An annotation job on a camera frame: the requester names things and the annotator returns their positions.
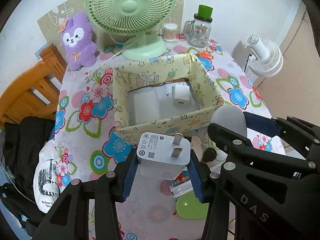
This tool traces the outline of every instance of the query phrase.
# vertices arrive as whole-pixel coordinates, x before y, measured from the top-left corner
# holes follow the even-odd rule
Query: charger prong
[[[183,134],[182,133],[176,133],[176,135],[174,136],[172,144],[179,145],[181,140],[182,140],[182,138],[183,138]]]
[[[176,158],[178,158],[179,155],[180,155],[180,153],[181,153],[181,151],[182,151],[182,147],[177,147],[177,146],[176,146],[176,147],[173,149],[173,151],[172,151],[171,157],[176,157]]]

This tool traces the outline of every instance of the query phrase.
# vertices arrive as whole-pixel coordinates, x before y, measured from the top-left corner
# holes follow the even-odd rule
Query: table
[[[113,107],[112,72],[114,67],[130,61],[121,55],[106,64],[105,61],[119,51],[120,45],[106,48],[100,51],[92,67],[65,73],[55,126],[56,175],[61,191],[72,179],[94,180],[112,171],[135,147],[126,144],[114,133],[118,126],[114,112],[121,109]],[[209,40],[206,48],[197,49],[190,47],[183,35],[178,34],[175,42],[167,43],[164,55],[141,61],[140,64],[186,52],[197,54],[216,83],[221,97],[212,100],[271,117],[252,82],[213,39]],[[198,136],[203,150],[215,147],[208,138],[206,128],[185,135]],[[252,130],[248,131],[248,138],[255,148],[284,154],[279,138],[269,138]],[[226,154],[218,149],[217,159],[209,163],[211,170],[218,170],[225,158]],[[205,220],[187,220],[176,214],[176,202],[169,190],[171,184],[171,181],[144,177],[137,171],[130,197],[125,203],[116,205],[124,240],[196,240],[201,237]],[[95,240],[94,201],[91,201],[89,209],[90,240]],[[230,218],[234,216],[234,209],[231,209]]]

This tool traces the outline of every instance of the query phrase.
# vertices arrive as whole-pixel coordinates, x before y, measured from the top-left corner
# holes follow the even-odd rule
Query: blue gripper pad
[[[135,154],[134,157],[131,160],[128,172],[124,178],[123,182],[123,193],[122,193],[122,199],[126,201],[127,197],[130,196],[130,192],[132,189],[134,177],[136,176],[137,168],[138,168],[138,157]]]
[[[204,195],[202,193],[202,180],[200,179],[199,173],[192,158],[187,165],[187,169],[193,187],[193,192],[195,193],[195,196],[196,198],[198,198],[199,202],[202,203],[202,201],[204,200]]]
[[[247,127],[260,132],[269,137],[279,136],[281,130],[277,127],[276,123],[269,118],[244,112],[245,122]]]

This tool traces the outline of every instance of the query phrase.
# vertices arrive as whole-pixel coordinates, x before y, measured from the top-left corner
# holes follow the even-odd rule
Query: purple plush toy
[[[62,31],[61,42],[67,53],[70,70],[90,67],[96,62],[97,45],[92,42],[92,25],[84,12],[68,19]]]

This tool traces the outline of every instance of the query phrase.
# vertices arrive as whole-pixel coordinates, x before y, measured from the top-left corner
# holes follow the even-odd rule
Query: cardboard box
[[[144,132],[174,135],[208,126],[223,99],[216,85],[199,59],[193,54],[158,57],[158,61],[137,61],[116,67],[114,71],[113,97],[116,108],[115,120],[119,137],[128,144],[137,144]],[[187,78],[199,102],[200,110],[181,116],[155,120],[129,126],[127,93],[138,88]]]

